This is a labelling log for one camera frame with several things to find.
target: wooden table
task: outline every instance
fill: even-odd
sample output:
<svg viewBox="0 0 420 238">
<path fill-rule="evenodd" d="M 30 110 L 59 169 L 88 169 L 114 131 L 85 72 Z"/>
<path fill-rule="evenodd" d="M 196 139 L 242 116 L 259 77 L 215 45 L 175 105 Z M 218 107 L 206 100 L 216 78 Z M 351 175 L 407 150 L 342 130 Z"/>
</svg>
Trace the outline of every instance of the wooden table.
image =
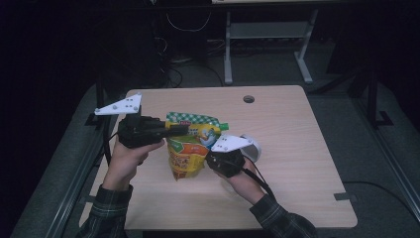
<svg viewBox="0 0 420 238">
<path fill-rule="evenodd" d="M 316 227 L 354 227 L 358 219 L 325 140 L 300 86 L 248 86 L 132 90 L 142 92 L 143 115 L 164 120 L 169 111 L 205 114 L 229 123 L 227 133 L 248 134 L 259 142 L 257 162 L 278 202 Z M 254 103 L 243 98 L 251 95 Z M 91 195 L 105 176 L 99 169 Z M 126 229 L 259 229 L 251 207 L 206 165 L 196 178 L 176 181 L 166 146 L 151 152 L 132 180 Z M 87 203 L 80 224 L 87 218 Z"/>
</svg>

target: white mounting plate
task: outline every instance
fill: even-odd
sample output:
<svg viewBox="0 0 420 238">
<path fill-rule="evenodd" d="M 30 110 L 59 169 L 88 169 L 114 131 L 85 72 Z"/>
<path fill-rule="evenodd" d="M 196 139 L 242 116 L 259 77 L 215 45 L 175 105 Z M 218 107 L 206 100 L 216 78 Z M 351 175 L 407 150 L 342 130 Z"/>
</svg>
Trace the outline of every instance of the white mounting plate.
<svg viewBox="0 0 420 238">
<path fill-rule="evenodd" d="M 133 96 L 127 97 L 108 106 L 96 108 L 95 115 L 100 116 L 138 113 L 141 101 L 142 93 L 138 92 Z"/>
<path fill-rule="evenodd" d="M 250 146 L 252 144 L 252 140 L 224 134 L 219 137 L 219 139 L 211 148 L 211 151 L 227 153 L 244 148 L 246 146 Z"/>
</svg>

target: person's left hand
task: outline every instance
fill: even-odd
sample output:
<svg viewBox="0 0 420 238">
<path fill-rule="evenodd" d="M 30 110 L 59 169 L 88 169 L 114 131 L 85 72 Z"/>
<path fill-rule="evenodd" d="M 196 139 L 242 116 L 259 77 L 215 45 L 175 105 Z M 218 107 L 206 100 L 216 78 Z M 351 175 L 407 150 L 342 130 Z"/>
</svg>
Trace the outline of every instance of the person's left hand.
<svg viewBox="0 0 420 238">
<path fill-rule="evenodd" d="M 156 144 L 129 149 L 121 144 L 117 137 L 102 187 L 109 190 L 127 190 L 130 180 L 136 175 L 137 166 L 148 157 L 149 152 L 163 145 L 164 140 L 161 140 Z"/>
</svg>

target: plaid shirt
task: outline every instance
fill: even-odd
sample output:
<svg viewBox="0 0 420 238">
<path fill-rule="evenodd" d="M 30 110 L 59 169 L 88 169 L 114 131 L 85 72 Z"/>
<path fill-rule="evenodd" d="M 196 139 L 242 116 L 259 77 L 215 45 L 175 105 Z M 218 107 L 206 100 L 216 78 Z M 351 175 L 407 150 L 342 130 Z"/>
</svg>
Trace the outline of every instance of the plaid shirt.
<svg viewBox="0 0 420 238">
<path fill-rule="evenodd" d="M 127 208 L 133 192 L 107 190 L 99 187 L 89 218 L 83 223 L 76 237 L 127 237 L 124 231 Z M 289 213 L 268 195 L 265 195 L 251 209 L 264 230 L 273 237 L 313 238 L 317 237 L 315 227 L 304 217 Z"/>
</svg>

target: colorful food packaging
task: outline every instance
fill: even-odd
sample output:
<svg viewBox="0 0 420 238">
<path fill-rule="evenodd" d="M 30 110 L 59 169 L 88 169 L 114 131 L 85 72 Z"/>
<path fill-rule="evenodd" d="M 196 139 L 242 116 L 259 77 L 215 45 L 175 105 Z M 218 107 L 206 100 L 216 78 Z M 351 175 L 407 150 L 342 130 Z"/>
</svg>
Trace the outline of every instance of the colorful food packaging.
<svg viewBox="0 0 420 238">
<path fill-rule="evenodd" d="M 166 114 L 166 126 L 169 125 L 188 125 L 188 135 L 166 138 L 169 165 L 176 180 L 197 176 L 210 148 L 221 132 L 229 129 L 217 118 L 179 112 Z"/>
</svg>

